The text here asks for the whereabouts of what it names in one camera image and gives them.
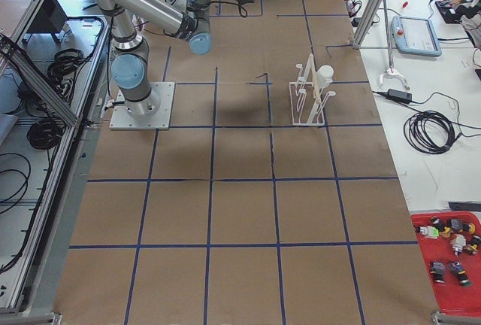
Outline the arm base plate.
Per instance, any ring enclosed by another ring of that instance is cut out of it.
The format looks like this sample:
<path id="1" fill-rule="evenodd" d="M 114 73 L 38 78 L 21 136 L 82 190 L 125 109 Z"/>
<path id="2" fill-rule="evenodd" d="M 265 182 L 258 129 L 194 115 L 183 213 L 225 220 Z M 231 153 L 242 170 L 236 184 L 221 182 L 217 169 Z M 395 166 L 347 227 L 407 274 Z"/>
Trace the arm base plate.
<path id="1" fill-rule="evenodd" d="M 175 82 L 151 82 L 151 93 L 142 102 L 130 102 L 119 90 L 110 118 L 112 130 L 168 130 L 174 100 Z"/>

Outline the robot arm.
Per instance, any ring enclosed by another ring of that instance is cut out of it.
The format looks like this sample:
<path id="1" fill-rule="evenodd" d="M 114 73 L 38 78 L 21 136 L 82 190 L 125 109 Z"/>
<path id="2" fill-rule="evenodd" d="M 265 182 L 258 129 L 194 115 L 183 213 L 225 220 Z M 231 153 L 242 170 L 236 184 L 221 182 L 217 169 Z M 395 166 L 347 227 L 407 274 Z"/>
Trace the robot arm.
<path id="1" fill-rule="evenodd" d="M 191 51 L 203 55 L 212 47 L 210 6 L 217 0 L 96 0 L 110 25 L 110 65 L 107 76 L 118 88 L 112 126 L 125 121 L 125 128 L 165 128 L 171 116 L 173 83 L 151 80 L 156 71 L 156 49 L 150 46 L 152 26 L 164 38 L 188 43 Z M 229 0 L 241 16 L 245 4 L 255 0 Z"/>

